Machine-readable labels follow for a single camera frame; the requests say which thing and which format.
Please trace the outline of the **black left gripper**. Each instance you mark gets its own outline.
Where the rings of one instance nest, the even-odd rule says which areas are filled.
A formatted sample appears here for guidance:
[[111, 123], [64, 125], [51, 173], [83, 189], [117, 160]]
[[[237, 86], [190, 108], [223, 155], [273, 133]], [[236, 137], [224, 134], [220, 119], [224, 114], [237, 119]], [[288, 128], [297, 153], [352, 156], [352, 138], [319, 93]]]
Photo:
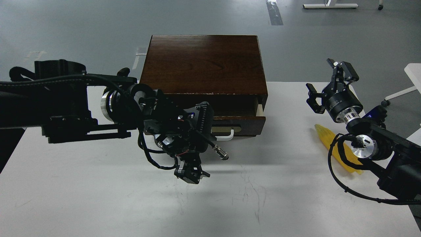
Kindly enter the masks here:
[[203, 178], [209, 178], [211, 175], [204, 171], [201, 167], [201, 159], [199, 154], [182, 154], [177, 156], [180, 163], [174, 170], [174, 175], [178, 179], [182, 179], [186, 183], [199, 184]]

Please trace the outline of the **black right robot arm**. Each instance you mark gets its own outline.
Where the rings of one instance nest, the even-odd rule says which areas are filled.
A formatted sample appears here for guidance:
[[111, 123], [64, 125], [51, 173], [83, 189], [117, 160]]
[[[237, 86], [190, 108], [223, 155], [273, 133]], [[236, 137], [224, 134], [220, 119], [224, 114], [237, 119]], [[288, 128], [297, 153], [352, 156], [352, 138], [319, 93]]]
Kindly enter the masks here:
[[[327, 59], [333, 69], [331, 82], [318, 93], [306, 84], [307, 104], [316, 114], [327, 112], [335, 123], [344, 123], [347, 134], [337, 134], [329, 145], [328, 167], [335, 182], [351, 195], [390, 205], [420, 205], [420, 146], [385, 128], [386, 109], [379, 105], [363, 117], [363, 105], [350, 90], [359, 80], [353, 66], [345, 61]], [[344, 185], [334, 174], [331, 164], [333, 148], [338, 147], [341, 161], [351, 168], [371, 171], [378, 177], [380, 190], [394, 196], [373, 198]]]

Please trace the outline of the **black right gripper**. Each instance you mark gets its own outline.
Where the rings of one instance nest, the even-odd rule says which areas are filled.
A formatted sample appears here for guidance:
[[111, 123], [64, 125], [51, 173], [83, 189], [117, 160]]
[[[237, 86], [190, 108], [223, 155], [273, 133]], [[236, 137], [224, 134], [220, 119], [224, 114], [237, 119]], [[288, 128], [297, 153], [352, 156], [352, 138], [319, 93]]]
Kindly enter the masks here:
[[[357, 82], [359, 75], [351, 63], [337, 62], [333, 59], [327, 59], [327, 62], [333, 69], [331, 82], [321, 93], [318, 93], [312, 84], [306, 83], [309, 96], [306, 102], [316, 114], [323, 114], [326, 110], [335, 123], [344, 123], [342, 114], [348, 109], [358, 114], [363, 110], [359, 99], [349, 90], [349, 85]], [[321, 99], [321, 104], [317, 102], [318, 98]]]

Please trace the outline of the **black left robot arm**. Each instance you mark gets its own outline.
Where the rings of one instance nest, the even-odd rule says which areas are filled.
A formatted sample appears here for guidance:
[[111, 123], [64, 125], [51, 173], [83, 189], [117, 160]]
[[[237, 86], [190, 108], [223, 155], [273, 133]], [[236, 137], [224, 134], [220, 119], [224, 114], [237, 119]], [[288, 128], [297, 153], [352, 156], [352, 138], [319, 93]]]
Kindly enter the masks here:
[[200, 154], [210, 146], [222, 160], [229, 155], [212, 134], [214, 111], [204, 101], [182, 109], [165, 95], [130, 77], [90, 74], [81, 63], [35, 61], [1, 82], [1, 129], [40, 127], [50, 144], [124, 139], [138, 130], [138, 147], [156, 168], [174, 170], [191, 184], [209, 177]]

